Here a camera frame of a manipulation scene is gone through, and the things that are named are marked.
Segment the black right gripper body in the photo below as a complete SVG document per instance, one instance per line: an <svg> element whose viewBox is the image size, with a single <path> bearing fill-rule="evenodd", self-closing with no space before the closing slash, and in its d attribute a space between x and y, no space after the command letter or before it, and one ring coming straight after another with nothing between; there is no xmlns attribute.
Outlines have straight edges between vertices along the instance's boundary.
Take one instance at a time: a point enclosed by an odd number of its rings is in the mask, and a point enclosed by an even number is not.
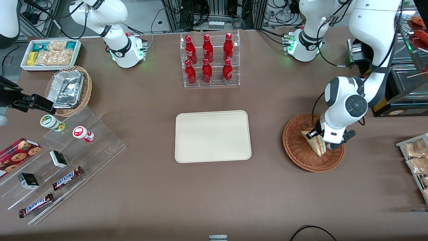
<svg viewBox="0 0 428 241"><path fill-rule="evenodd" d="M0 77L0 106L8 108L32 108L26 99L29 95L23 94L23 88L15 82Z"/></svg>

